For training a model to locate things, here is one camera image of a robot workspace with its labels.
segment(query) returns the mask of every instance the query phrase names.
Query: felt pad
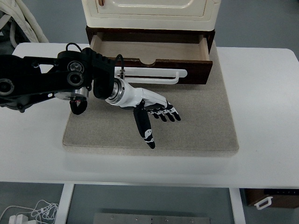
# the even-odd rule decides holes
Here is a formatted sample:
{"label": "felt pad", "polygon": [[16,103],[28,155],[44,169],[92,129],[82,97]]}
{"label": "felt pad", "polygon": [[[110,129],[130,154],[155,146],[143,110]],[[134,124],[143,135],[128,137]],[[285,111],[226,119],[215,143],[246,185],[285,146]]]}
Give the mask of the felt pad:
{"label": "felt pad", "polygon": [[63,138],[68,152],[145,156],[232,156],[239,146],[217,49],[206,85],[132,84],[165,96],[181,121],[163,122],[149,114],[156,148],[140,136],[133,111],[109,105],[90,92],[88,108],[70,114]]}

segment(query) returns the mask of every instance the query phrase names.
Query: power adapter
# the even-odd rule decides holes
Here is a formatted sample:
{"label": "power adapter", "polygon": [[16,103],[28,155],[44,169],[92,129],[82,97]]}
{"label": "power adapter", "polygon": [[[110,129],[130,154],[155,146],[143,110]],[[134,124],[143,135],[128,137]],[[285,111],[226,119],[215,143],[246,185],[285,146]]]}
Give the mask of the power adapter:
{"label": "power adapter", "polygon": [[9,217],[8,224],[38,224],[36,220],[28,221],[28,217],[25,215],[18,215]]}

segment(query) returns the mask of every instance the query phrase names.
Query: white table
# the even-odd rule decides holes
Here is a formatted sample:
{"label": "white table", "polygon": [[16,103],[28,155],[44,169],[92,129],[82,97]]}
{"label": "white table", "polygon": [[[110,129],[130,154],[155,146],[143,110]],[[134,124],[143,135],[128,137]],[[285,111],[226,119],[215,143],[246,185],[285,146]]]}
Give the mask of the white table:
{"label": "white table", "polygon": [[[18,56],[56,57],[65,44],[23,43]],[[287,49],[217,48],[240,145],[228,158],[67,153],[69,103],[0,110],[0,181],[298,188],[299,62]]]}

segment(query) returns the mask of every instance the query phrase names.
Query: robotic arm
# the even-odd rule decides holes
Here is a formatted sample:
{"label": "robotic arm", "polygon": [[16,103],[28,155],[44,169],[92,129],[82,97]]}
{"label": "robotic arm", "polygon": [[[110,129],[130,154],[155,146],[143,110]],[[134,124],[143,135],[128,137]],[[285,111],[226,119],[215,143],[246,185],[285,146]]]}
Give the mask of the robotic arm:
{"label": "robotic arm", "polygon": [[[181,120],[165,97],[126,82],[121,55],[112,60],[90,48],[81,50],[76,44],[80,52],[69,51],[70,44],[57,58],[1,55],[0,106],[25,112],[33,104],[57,97],[69,100],[71,111],[79,115],[87,108],[93,81],[96,98],[123,109],[133,109],[138,131],[151,148],[155,148],[155,143],[148,113],[164,122],[165,115],[170,121]],[[120,78],[114,77],[118,58],[122,61]],[[41,73],[40,64],[50,64],[53,68]]]}

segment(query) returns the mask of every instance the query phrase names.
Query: wooden drawer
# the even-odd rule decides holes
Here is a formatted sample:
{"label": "wooden drawer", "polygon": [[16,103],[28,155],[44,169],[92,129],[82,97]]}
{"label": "wooden drawer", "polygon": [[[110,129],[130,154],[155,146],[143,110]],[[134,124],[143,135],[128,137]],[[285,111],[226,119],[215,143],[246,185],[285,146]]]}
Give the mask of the wooden drawer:
{"label": "wooden drawer", "polygon": [[125,67],[184,69],[178,84],[206,84],[213,62],[209,58],[214,31],[175,31],[86,28],[93,50],[115,58]]}

